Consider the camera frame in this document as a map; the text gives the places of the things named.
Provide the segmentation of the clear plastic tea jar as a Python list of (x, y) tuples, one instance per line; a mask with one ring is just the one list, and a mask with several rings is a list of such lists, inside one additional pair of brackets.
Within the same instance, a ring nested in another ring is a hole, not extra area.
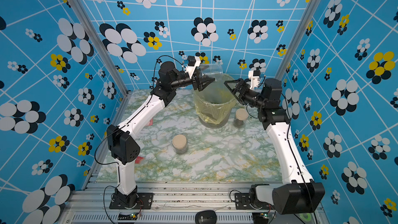
[(221, 81), (223, 78), (222, 66), (218, 63), (209, 64), (210, 72), (209, 74), (203, 74), (204, 76), (213, 77), (215, 81)]

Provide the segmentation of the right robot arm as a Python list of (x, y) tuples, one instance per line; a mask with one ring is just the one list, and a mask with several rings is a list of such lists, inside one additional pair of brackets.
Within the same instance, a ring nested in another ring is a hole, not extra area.
[(282, 83), (266, 79), (261, 92), (253, 90), (257, 84), (252, 79), (229, 80), (224, 85), (242, 105), (258, 110), (258, 119), (274, 145), (282, 173), (282, 185), (252, 185), (249, 191), (253, 208), (270, 204), (277, 213), (313, 213), (325, 195), (322, 183), (314, 181), (300, 157), (291, 132), (292, 113), (282, 108), (287, 99), (282, 93)]

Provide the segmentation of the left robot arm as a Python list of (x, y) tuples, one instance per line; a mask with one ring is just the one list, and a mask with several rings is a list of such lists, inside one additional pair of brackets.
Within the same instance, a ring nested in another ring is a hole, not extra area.
[(192, 86), (202, 91), (216, 79), (208, 76), (209, 65), (190, 61), (184, 71), (179, 71), (173, 62), (164, 62), (159, 77), (147, 100), (126, 120), (107, 128), (108, 149), (118, 165), (118, 186), (112, 197), (111, 209), (143, 207), (137, 194), (135, 160), (141, 152), (136, 142), (141, 130), (157, 113), (166, 108), (179, 88)]

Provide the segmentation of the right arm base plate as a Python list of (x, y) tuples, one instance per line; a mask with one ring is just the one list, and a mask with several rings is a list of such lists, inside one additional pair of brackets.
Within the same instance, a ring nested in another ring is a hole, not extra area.
[(248, 193), (234, 192), (232, 200), (236, 210), (264, 210), (266, 212), (273, 210), (273, 206), (268, 203), (260, 203), (261, 206), (253, 204)]

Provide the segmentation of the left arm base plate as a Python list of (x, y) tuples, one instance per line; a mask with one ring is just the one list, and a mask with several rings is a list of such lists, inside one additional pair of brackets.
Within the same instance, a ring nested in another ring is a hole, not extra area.
[(151, 209), (153, 193), (137, 193), (129, 197), (112, 195), (110, 209)]

